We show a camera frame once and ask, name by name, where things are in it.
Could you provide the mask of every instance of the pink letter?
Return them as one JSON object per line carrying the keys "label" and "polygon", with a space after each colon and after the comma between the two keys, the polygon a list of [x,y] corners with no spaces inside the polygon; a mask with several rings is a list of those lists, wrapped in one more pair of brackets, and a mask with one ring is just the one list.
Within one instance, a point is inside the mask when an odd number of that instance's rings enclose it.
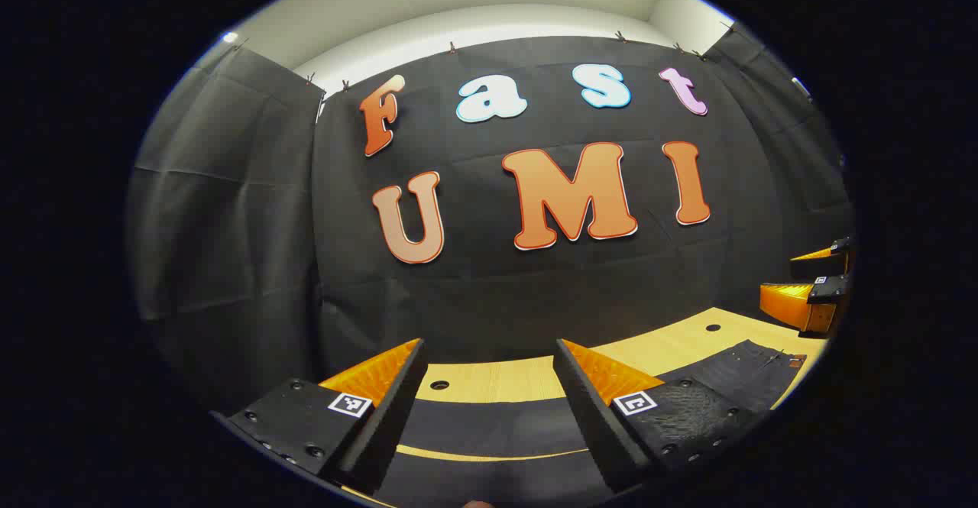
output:
{"label": "pink letter", "polygon": [[669,85],[675,90],[675,94],[678,95],[678,100],[682,101],[682,104],[688,108],[689,112],[694,115],[706,115],[706,104],[702,101],[696,101],[692,92],[689,88],[692,86],[692,81],[689,79],[684,79],[678,70],[669,67],[669,69],[663,70],[659,73],[659,78],[663,80],[668,80]]}

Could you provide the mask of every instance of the orange letter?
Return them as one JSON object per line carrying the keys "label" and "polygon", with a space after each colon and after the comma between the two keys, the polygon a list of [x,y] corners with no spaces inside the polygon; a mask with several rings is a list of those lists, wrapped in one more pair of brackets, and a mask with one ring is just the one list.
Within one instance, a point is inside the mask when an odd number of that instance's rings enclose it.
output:
{"label": "orange letter", "polygon": [[620,162],[624,154],[615,143],[591,143],[581,152],[574,181],[567,180],[555,161],[542,150],[518,150],[505,156],[503,168],[517,178],[523,215],[523,230],[513,240],[517,249],[546,249],[556,243],[556,231],[547,227],[544,208],[572,241],[581,236],[591,202],[594,202],[594,219],[588,226],[588,234],[594,239],[626,237],[638,231],[639,222],[628,213],[628,199],[621,180]]}
{"label": "orange letter", "polygon": [[710,218],[710,206],[703,201],[703,187],[699,183],[696,156],[699,149],[687,141],[670,141],[662,146],[662,152],[673,163],[675,184],[678,185],[678,211],[675,221],[682,225],[706,222]]}
{"label": "orange letter", "polygon": [[441,225],[441,213],[438,212],[438,197],[434,193],[440,179],[438,173],[422,173],[408,182],[408,191],[418,198],[418,209],[425,224],[425,237],[420,243],[408,240],[404,233],[401,205],[398,204],[401,188],[391,185],[374,193],[374,206],[381,213],[381,229],[384,230],[387,249],[405,264],[427,264],[437,258],[445,246],[445,229]]}
{"label": "orange letter", "polygon": [[385,95],[391,92],[399,92],[404,88],[404,76],[394,74],[383,86],[374,90],[360,103],[360,111],[364,113],[364,120],[367,122],[367,148],[364,155],[373,157],[377,152],[390,144],[394,139],[394,132],[387,130],[387,124],[397,119],[397,98],[394,94]]}

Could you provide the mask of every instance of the letter f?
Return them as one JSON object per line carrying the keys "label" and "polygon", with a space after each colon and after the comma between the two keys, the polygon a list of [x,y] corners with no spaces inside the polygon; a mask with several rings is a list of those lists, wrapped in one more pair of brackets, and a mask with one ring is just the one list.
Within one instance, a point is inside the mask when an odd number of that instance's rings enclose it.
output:
{"label": "letter f", "polygon": [[367,124],[367,147],[364,149],[367,157],[377,155],[394,140],[394,132],[387,129],[387,125],[397,119],[397,98],[391,92],[399,92],[403,88],[404,76],[394,74],[360,103],[360,111],[363,111]]}

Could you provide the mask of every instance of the table surface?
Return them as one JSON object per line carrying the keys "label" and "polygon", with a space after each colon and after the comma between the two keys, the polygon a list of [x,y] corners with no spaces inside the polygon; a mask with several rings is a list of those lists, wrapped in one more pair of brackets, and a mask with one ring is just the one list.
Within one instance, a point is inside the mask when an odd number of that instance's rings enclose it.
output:
{"label": "table surface", "polygon": [[[708,325],[720,325],[716,331],[708,331]],[[711,307],[702,313],[688,317],[654,331],[614,341],[611,344],[596,345],[595,351],[617,359],[656,376],[680,368],[696,361],[709,358],[742,341],[753,341],[766,348],[785,351],[786,354],[807,355],[802,367],[785,393],[772,405],[772,409],[795,389],[805,375],[818,362],[827,341],[821,338],[799,338],[798,331],[744,317],[730,311]],[[447,401],[447,403],[518,403],[518,401],[552,400],[564,397],[560,382],[552,369],[552,356],[544,358],[518,359],[492,363],[468,364],[430,364],[418,390],[418,400]],[[449,387],[434,390],[429,386],[436,380],[446,380]],[[553,456],[573,455],[580,452],[552,453],[531,457],[491,457],[456,455],[408,445],[398,445],[399,455],[419,456],[452,460],[457,462],[485,463],[507,460],[527,460]],[[377,505],[391,506],[377,499],[367,497],[348,487],[350,493],[368,498]]]}

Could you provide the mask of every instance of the black fabric backdrop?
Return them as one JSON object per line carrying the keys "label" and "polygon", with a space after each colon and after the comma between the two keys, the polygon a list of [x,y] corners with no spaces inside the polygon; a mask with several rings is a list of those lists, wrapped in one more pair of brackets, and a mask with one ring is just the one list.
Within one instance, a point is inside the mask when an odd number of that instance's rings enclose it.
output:
{"label": "black fabric backdrop", "polygon": [[[790,257],[850,232],[838,152],[761,46],[728,34],[710,58],[604,38],[493,42],[366,79],[329,97],[318,119],[318,88],[247,49],[202,63],[160,110],[136,166],[143,317],[222,411],[287,376],[322,379],[416,337],[432,362],[505,361],[548,354],[554,338],[603,344],[712,306],[765,318],[758,284],[787,280]],[[588,105],[570,76],[579,63],[615,66],[631,103]],[[671,66],[695,84],[705,117],[658,77]],[[366,159],[360,101],[395,73],[406,87],[394,142]],[[526,111],[459,121],[458,87],[494,73],[516,80]],[[661,152],[674,140],[699,148],[708,222],[675,221],[675,174]],[[625,150],[638,232],[518,251],[520,203],[502,157],[544,149],[573,177],[583,146],[598,141]],[[402,264],[371,196],[400,185],[406,233],[419,239],[405,188],[429,170],[441,176],[445,247],[430,264]]]}

